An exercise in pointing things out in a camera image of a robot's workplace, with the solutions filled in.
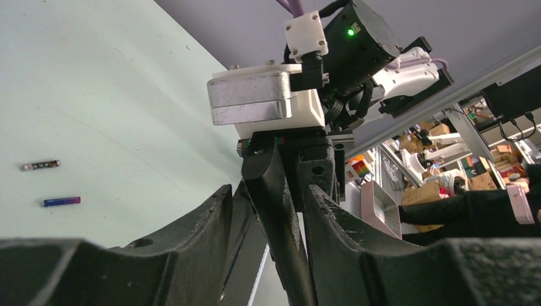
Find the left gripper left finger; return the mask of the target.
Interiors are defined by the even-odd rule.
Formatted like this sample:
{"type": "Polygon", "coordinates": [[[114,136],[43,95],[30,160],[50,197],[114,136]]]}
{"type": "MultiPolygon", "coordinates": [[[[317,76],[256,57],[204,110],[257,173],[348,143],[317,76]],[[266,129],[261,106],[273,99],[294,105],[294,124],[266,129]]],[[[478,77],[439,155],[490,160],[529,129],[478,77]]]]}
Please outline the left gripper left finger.
{"type": "Polygon", "coordinates": [[[125,247],[82,239],[1,241],[2,305],[217,305],[232,188],[125,247]]]}

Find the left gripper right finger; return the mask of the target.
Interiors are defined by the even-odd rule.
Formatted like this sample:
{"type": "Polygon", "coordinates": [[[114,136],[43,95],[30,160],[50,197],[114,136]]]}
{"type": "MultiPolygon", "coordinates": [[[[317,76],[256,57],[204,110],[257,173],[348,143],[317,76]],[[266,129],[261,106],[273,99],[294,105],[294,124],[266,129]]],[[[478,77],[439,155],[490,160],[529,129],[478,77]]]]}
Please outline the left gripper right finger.
{"type": "Polygon", "coordinates": [[[373,228],[318,186],[305,228],[320,305],[539,305],[540,240],[452,238],[422,247],[373,228]]]}

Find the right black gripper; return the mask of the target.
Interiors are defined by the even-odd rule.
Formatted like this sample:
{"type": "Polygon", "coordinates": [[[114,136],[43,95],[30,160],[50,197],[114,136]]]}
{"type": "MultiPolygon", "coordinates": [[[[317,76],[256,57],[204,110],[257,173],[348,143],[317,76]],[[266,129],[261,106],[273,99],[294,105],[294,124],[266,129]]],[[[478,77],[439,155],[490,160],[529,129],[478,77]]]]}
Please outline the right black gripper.
{"type": "Polygon", "coordinates": [[[297,212],[304,210],[304,190],[311,184],[340,202],[345,200],[345,152],[353,144],[352,131],[322,127],[256,132],[239,141],[242,177],[247,185],[264,183],[253,187],[251,195],[286,195],[297,212]]]}

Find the black remote control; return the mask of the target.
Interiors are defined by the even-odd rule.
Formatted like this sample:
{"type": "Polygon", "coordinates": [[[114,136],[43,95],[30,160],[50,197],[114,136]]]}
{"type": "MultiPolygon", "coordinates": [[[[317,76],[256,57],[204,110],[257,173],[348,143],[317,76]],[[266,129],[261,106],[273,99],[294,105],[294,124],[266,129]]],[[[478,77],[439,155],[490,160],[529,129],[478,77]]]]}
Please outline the black remote control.
{"type": "Polygon", "coordinates": [[[317,298],[299,220],[275,136],[253,137],[233,196],[226,277],[220,305],[249,305],[270,256],[289,305],[317,298]]]}

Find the black silver battery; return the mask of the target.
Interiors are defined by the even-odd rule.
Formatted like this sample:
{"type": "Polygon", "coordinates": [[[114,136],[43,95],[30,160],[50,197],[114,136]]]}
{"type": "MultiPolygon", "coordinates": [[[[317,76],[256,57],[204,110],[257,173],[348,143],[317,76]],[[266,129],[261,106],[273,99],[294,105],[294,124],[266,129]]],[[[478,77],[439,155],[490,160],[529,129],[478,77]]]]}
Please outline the black silver battery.
{"type": "Polygon", "coordinates": [[[59,159],[50,160],[50,161],[40,161],[35,163],[27,163],[22,166],[23,171],[33,171],[47,168],[57,168],[61,165],[59,159]]]}

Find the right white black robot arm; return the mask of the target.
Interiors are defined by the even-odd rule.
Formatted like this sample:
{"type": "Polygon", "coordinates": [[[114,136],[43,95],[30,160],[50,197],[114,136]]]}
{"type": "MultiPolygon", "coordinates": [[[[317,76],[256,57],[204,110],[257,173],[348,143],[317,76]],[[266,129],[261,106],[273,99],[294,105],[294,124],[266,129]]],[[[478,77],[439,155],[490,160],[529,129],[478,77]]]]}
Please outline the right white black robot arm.
{"type": "Polygon", "coordinates": [[[332,16],[327,55],[311,54],[309,77],[322,74],[318,97],[329,131],[353,130],[370,111],[399,117],[453,84],[448,65],[429,54],[424,37],[402,48],[384,19],[363,1],[334,1],[318,11],[332,16]]]}

